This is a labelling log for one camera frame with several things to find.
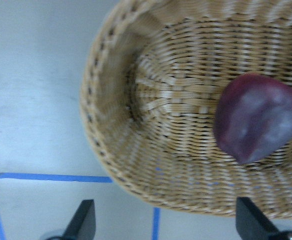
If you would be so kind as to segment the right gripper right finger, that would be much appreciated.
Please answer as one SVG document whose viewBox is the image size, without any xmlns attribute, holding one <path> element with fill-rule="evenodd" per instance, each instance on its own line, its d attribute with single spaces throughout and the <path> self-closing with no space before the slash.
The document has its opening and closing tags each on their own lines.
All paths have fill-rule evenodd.
<svg viewBox="0 0 292 240">
<path fill-rule="evenodd" d="M 286 239 L 286 234 L 279 231 L 248 197 L 236 200 L 236 230 L 242 240 Z"/>
</svg>

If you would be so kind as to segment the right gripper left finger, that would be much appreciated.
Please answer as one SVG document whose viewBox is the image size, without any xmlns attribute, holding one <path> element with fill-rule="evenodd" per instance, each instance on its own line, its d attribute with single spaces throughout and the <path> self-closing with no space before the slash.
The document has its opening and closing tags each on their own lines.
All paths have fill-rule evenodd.
<svg viewBox="0 0 292 240">
<path fill-rule="evenodd" d="M 62 235 L 63 240 L 93 240 L 96 216 L 93 199 L 83 200 Z"/>
</svg>

